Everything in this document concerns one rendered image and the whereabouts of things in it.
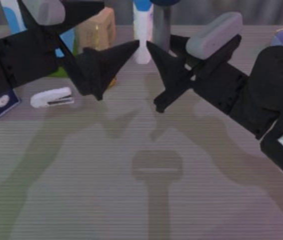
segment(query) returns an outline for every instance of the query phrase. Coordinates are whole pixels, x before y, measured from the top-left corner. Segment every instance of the brown box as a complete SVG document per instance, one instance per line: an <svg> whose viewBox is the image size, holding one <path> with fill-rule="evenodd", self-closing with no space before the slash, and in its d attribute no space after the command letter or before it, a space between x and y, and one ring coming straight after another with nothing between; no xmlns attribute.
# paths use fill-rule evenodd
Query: brown box
<svg viewBox="0 0 283 240"><path fill-rule="evenodd" d="M99 14L79 24L75 34L79 53L85 47L99 51L110 48L116 38L114 10L105 7Z"/></svg>

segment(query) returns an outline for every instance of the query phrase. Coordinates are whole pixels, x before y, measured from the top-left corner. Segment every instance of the wooden table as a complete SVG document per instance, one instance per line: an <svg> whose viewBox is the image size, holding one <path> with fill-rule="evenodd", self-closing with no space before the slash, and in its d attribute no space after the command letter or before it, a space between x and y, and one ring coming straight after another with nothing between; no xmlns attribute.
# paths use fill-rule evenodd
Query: wooden table
<svg viewBox="0 0 283 240"><path fill-rule="evenodd" d="M246 26L231 63L249 74L278 28ZM76 104L50 109L30 97L69 79L17 89L0 119L0 240L283 240L283 174L249 132L193 92L156 113L153 63L117 78L102 102L74 89Z"/></svg>

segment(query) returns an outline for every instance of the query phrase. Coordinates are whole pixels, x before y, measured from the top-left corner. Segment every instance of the white circle logo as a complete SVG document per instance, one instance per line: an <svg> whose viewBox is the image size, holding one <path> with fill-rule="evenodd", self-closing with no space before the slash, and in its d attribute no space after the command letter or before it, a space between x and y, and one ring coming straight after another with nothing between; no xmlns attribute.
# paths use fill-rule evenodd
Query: white circle logo
<svg viewBox="0 0 283 240"><path fill-rule="evenodd" d="M10 96L4 95L0 98L0 108L5 107L10 101Z"/></svg>

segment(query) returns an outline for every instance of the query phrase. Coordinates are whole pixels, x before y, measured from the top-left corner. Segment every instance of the green object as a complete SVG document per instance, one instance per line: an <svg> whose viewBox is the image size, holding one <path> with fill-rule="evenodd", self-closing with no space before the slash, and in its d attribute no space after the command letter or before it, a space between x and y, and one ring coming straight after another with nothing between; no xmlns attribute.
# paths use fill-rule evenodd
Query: green object
<svg viewBox="0 0 283 240"><path fill-rule="evenodd" d="M72 50L72 54L74 56L76 56L78 54L78 48L77 48L77 43L76 41L74 41L73 44L73 50ZM48 75L49 78L68 78L68 74L65 71L64 68L59 67L58 70L50 75Z"/></svg>

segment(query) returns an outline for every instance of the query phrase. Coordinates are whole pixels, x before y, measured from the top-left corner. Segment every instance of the white stapler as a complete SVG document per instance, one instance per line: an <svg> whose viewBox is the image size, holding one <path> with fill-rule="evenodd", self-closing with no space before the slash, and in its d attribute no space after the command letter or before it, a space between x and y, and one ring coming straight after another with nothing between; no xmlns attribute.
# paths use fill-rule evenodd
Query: white stapler
<svg viewBox="0 0 283 240"><path fill-rule="evenodd" d="M43 91L33 95L30 99L30 105L35 109L73 104L74 102L75 99L69 87Z"/></svg>
<svg viewBox="0 0 283 240"><path fill-rule="evenodd" d="M39 25L51 26L65 21L66 10L60 0L22 0Z"/></svg>
<svg viewBox="0 0 283 240"><path fill-rule="evenodd" d="M187 44L187 52L195 58L206 60L243 30L240 12L227 12L206 25Z"/></svg>

